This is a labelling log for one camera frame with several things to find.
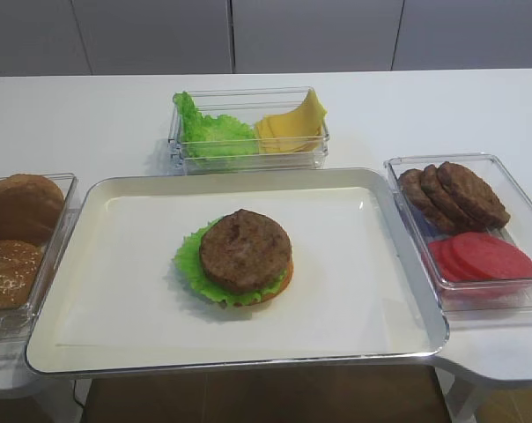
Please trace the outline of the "clear lettuce cheese container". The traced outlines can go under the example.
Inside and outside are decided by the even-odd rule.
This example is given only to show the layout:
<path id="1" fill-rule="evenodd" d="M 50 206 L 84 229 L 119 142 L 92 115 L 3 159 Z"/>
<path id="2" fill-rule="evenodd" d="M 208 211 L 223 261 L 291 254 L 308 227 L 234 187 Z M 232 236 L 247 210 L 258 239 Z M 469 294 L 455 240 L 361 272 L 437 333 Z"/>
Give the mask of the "clear lettuce cheese container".
<path id="1" fill-rule="evenodd" d="M 307 96 L 312 87 L 286 87 L 272 89 L 183 91 L 189 93 L 204 115 L 217 117 L 231 115 L 250 125 L 266 115 L 278 115 L 293 111 Z M 280 169 L 316 169 L 323 166 L 328 155 L 329 129 L 324 117 L 321 142 L 311 152 L 294 152 L 190 158 L 182 144 L 181 116 L 173 102 L 173 114 L 168 145 L 171 170 L 174 174 L 216 174 Z"/>

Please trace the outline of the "yellow cheese slice stack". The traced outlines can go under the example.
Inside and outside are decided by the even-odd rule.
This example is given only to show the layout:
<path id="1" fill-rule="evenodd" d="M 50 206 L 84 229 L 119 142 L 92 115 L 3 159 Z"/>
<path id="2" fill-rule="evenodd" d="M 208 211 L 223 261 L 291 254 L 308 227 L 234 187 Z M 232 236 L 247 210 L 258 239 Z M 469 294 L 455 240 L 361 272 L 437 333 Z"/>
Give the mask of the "yellow cheese slice stack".
<path id="1" fill-rule="evenodd" d="M 306 137 L 275 136 L 266 118 L 255 124 L 255 134 L 259 152 L 264 154 L 311 152 L 319 146 L 322 139 L 321 129 Z"/>

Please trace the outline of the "lettuce leaf under patty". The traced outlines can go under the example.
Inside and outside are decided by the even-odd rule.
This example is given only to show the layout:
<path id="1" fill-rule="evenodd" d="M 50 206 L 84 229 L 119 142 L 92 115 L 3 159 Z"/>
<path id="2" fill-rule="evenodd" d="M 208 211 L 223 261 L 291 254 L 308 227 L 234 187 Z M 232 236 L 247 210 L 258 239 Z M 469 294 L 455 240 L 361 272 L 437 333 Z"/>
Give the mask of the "lettuce leaf under patty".
<path id="1" fill-rule="evenodd" d="M 187 283 L 192 291 L 202 295 L 207 301 L 217 303 L 223 308 L 228 308 L 231 306 L 227 306 L 225 304 L 226 301 L 234 300 L 236 295 L 243 294 L 231 293 L 208 279 L 204 274 L 199 258 L 199 248 L 203 236 L 219 221 L 220 218 L 214 219 L 207 226 L 203 226 L 194 233 L 185 236 L 182 245 L 175 253 L 174 266 L 181 274 L 182 280 Z"/>

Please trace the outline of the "green lettuce in container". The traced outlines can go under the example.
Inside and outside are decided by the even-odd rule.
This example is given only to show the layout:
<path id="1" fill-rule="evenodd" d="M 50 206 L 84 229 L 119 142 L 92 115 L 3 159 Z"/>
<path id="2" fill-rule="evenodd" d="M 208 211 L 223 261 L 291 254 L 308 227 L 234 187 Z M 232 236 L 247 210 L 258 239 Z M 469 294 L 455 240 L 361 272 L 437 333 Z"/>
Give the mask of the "green lettuce in container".
<path id="1" fill-rule="evenodd" d="M 231 115 L 204 115 L 187 92 L 173 102 L 182 125 L 182 144 L 190 158 L 253 155 L 259 152 L 253 128 Z"/>

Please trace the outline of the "brown patty on tray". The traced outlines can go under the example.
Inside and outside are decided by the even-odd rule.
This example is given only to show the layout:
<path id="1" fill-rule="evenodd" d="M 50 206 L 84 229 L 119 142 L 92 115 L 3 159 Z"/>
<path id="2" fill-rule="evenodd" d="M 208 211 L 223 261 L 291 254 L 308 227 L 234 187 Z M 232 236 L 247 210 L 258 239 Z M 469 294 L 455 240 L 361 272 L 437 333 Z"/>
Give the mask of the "brown patty on tray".
<path id="1" fill-rule="evenodd" d="M 211 282 L 229 293 L 246 294 L 285 277 L 292 264 L 292 243 L 274 219 L 240 209 L 205 232 L 198 255 Z"/>

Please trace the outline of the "bottom bun on tray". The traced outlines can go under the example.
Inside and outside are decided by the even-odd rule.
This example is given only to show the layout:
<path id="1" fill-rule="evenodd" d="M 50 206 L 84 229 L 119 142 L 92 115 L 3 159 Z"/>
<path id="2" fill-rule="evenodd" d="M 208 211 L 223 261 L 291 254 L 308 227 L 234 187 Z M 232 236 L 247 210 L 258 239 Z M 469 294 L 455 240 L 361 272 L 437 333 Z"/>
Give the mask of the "bottom bun on tray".
<path id="1" fill-rule="evenodd" d="M 234 300 L 226 301 L 225 304 L 232 307 L 249 307 L 272 300 L 287 288 L 292 276 L 293 260 L 289 262 L 287 268 L 269 286 L 253 293 L 236 295 Z"/>

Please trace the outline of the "silver metal tray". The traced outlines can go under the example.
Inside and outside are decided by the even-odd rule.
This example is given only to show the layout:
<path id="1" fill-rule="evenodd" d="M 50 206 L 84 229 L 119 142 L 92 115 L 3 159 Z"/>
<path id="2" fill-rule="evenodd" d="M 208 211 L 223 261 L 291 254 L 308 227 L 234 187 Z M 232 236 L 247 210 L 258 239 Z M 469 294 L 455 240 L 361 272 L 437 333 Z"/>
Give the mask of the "silver metal tray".
<path id="1" fill-rule="evenodd" d="M 239 209 L 288 233 L 287 289 L 224 308 L 192 291 L 183 239 Z M 387 181 L 365 168 L 172 177 L 94 185 L 26 347 L 46 375 L 412 361 L 449 328 Z"/>

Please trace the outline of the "rear brown patty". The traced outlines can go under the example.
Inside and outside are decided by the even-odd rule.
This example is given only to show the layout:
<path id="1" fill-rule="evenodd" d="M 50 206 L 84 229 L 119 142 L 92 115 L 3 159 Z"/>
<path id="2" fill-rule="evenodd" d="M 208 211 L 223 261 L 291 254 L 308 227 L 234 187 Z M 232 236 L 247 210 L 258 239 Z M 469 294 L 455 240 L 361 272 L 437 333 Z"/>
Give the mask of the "rear brown patty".
<path id="1" fill-rule="evenodd" d="M 422 190 L 422 174 L 423 172 L 421 170 L 412 168 L 406 170 L 399 176 L 399 183 L 403 194 L 441 232 L 455 234 L 457 227 L 453 220 L 447 217 Z"/>

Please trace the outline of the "rear red tomato slice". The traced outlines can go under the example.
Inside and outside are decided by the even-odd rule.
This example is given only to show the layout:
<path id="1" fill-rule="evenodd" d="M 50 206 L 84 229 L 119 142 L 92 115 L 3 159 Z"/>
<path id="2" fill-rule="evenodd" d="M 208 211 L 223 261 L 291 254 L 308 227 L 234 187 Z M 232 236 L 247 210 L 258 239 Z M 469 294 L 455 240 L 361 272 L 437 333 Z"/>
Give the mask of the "rear red tomato slice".
<path id="1" fill-rule="evenodd" d="M 440 276 L 449 282 L 460 282 L 460 275 L 452 272 L 452 269 L 447 265 L 442 254 L 444 241 L 432 241 L 428 244 L 428 249 L 432 255 L 432 258 L 439 270 Z"/>

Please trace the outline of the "red tomato slice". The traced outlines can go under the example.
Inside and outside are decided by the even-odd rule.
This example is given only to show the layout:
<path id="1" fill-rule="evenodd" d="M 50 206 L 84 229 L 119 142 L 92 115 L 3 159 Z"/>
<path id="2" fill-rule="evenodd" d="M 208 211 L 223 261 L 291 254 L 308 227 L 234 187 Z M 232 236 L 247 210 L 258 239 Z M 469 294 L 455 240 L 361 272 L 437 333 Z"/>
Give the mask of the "red tomato slice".
<path id="1" fill-rule="evenodd" d="M 444 241 L 432 241 L 428 244 L 428 249 L 432 255 L 432 258 L 439 270 L 440 276 L 449 282 L 460 282 L 460 275 L 452 272 L 452 269 L 447 265 L 442 254 Z"/>
<path id="2" fill-rule="evenodd" d="M 485 279 L 532 278 L 532 260 L 514 245 L 486 233 L 464 233 L 451 239 L 460 265 Z"/>
<path id="3" fill-rule="evenodd" d="M 481 278 L 467 264 L 456 257 L 450 239 L 442 242 L 440 253 L 443 266 L 454 277 L 453 281 L 471 281 Z"/>

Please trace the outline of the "middle brown patty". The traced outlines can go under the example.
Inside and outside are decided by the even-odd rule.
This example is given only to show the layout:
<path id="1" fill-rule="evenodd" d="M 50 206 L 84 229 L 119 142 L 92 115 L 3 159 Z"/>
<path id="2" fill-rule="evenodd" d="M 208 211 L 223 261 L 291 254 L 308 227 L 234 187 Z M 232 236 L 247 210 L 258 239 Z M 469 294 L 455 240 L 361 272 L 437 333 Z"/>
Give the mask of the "middle brown patty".
<path id="1" fill-rule="evenodd" d="M 442 187 L 435 165 L 425 167 L 421 176 L 421 188 L 433 204 L 455 223 L 459 233 L 483 232 L 486 229 L 481 222 L 470 217 Z"/>

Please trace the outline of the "middle red tomato slice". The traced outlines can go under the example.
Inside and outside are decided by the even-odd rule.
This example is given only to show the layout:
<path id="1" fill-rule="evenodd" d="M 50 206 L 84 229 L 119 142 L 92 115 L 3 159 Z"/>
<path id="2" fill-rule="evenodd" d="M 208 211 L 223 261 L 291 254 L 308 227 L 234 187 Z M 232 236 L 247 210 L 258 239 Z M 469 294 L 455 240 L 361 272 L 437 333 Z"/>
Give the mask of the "middle red tomato slice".
<path id="1" fill-rule="evenodd" d="M 454 277 L 453 281 L 471 281 L 481 278 L 467 264 L 456 257 L 450 239 L 442 242 L 440 253 L 443 266 Z"/>

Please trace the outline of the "front brown patty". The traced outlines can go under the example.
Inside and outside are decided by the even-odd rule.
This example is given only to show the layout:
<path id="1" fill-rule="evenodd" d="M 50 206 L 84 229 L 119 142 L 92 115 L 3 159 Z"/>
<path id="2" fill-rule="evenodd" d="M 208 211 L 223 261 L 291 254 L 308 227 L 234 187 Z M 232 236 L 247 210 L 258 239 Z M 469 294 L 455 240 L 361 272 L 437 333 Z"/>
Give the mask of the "front brown patty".
<path id="1" fill-rule="evenodd" d="M 443 189 L 470 217 L 486 227 L 503 228 L 511 216 L 491 186 L 469 168 L 449 161 L 437 171 Z"/>

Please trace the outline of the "clear patty tomato container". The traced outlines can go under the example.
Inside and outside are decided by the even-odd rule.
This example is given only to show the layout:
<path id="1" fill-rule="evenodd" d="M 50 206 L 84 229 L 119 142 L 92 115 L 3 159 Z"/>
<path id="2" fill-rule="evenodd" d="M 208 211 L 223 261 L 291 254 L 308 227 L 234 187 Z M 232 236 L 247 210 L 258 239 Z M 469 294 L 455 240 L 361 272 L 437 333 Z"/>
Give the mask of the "clear patty tomato container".
<path id="1" fill-rule="evenodd" d="M 511 216 L 503 228 L 486 227 L 483 232 L 443 233 L 403 194 L 399 183 L 399 176 L 403 172 L 412 168 L 423 172 L 431 164 L 439 168 L 445 161 L 469 168 L 491 186 Z M 532 309 L 532 278 L 480 278 L 449 282 L 440 276 L 428 249 L 432 241 L 451 240 L 464 233 L 486 233 L 514 245 L 532 260 L 532 202 L 496 156 L 484 153 L 416 156 L 391 159 L 384 166 L 388 170 L 395 204 L 444 311 L 452 314 L 463 312 L 466 318 L 473 318 L 478 310 L 500 309 L 504 314 L 509 314 L 513 309 Z"/>

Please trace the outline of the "front red tomato slice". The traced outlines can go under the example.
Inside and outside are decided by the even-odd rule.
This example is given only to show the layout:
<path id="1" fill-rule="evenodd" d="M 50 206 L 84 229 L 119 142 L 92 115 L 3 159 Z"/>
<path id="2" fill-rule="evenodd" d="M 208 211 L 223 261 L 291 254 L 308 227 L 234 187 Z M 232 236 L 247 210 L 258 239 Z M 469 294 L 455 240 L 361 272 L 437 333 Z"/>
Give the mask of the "front red tomato slice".
<path id="1" fill-rule="evenodd" d="M 532 278 L 532 260 L 514 245 L 486 233 L 464 233 L 451 239 L 460 265 L 485 279 Z"/>

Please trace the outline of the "plain brown bun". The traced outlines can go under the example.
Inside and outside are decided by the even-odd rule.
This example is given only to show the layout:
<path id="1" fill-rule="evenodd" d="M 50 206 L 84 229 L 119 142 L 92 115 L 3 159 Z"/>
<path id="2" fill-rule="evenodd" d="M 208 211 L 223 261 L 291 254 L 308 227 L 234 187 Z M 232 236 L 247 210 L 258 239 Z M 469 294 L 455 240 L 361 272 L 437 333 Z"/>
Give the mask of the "plain brown bun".
<path id="1" fill-rule="evenodd" d="M 13 174 L 0 181 L 0 241 L 47 243 L 63 210 L 65 197 L 47 177 Z"/>

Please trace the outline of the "clear bun container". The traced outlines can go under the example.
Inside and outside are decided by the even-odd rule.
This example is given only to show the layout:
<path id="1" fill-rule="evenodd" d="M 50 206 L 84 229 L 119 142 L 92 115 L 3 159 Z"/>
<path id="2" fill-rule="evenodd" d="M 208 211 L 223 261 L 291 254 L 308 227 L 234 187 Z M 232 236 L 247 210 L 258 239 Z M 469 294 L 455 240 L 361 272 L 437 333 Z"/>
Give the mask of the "clear bun container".
<path id="1" fill-rule="evenodd" d="M 63 192 L 65 197 L 63 210 L 50 240 L 37 246 L 41 248 L 43 258 L 27 302 L 19 308 L 0 310 L 0 340 L 27 336 L 53 281 L 56 268 L 76 222 L 80 206 L 76 194 L 78 185 L 76 176 L 73 174 L 47 174 L 43 176 L 54 182 Z"/>

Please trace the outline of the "sesame bun in front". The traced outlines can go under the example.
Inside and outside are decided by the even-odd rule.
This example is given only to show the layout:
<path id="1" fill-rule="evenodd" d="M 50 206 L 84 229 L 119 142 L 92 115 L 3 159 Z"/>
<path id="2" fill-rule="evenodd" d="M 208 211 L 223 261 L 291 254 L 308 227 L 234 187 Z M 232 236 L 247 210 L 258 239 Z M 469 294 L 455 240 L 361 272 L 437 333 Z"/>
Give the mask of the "sesame bun in front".
<path id="1" fill-rule="evenodd" d="M 43 258 L 40 247 L 24 241 L 0 241 L 0 310 L 27 302 Z"/>

